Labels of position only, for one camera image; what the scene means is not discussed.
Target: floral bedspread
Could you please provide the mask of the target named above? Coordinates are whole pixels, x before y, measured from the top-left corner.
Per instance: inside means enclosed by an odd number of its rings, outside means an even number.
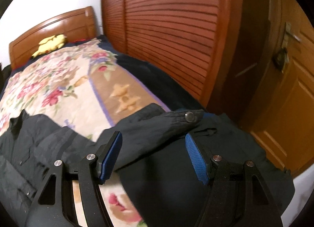
[[[11,77],[0,101],[0,135],[7,130],[10,118],[23,109],[30,115],[45,114],[92,141],[104,129],[150,103],[168,110],[116,64],[115,54],[99,48],[98,43],[93,39],[62,48]],[[100,190],[114,226],[146,226],[117,175],[113,174]],[[73,191],[79,224],[87,226],[77,182],[73,182]]]

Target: stuffed animal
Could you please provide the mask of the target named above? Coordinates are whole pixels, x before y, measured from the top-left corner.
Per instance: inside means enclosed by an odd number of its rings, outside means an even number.
[[[60,49],[66,43],[66,38],[67,37],[65,35],[58,35],[43,39],[39,42],[38,51],[32,55],[33,58],[40,54],[45,54]]]

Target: door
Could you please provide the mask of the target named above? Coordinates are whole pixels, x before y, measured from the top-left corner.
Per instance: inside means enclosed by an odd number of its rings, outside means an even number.
[[[277,37],[273,53],[281,48],[286,22],[296,38],[288,36],[283,73],[269,60],[239,124],[266,150],[269,160],[296,176],[314,157],[314,29],[296,0],[271,3],[270,12],[276,14],[271,33]]]

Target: metal button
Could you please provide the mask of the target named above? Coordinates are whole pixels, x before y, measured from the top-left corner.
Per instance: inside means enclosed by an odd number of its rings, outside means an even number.
[[[185,113],[185,120],[187,122],[193,122],[194,121],[194,114],[192,112],[186,112]]]
[[[58,167],[62,164],[62,160],[55,161],[55,166]]]
[[[254,162],[252,162],[252,161],[247,161],[246,164],[247,164],[249,167],[253,167],[253,166],[254,166]]]
[[[93,153],[91,153],[91,154],[89,154],[89,155],[86,156],[86,158],[87,158],[88,160],[93,160],[93,159],[95,159],[95,157],[96,157],[96,155],[94,155]]]
[[[221,156],[220,155],[214,155],[213,156],[214,161],[221,161]]]

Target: wooden headboard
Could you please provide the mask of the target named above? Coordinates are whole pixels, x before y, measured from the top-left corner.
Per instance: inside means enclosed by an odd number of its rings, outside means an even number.
[[[207,106],[226,41],[231,57],[235,50],[242,0],[101,2],[104,34],[114,48],[161,68]]]
[[[9,44],[12,69],[23,66],[38,50],[38,43],[49,36],[64,34],[69,42],[96,36],[91,6],[60,14],[26,31]]]

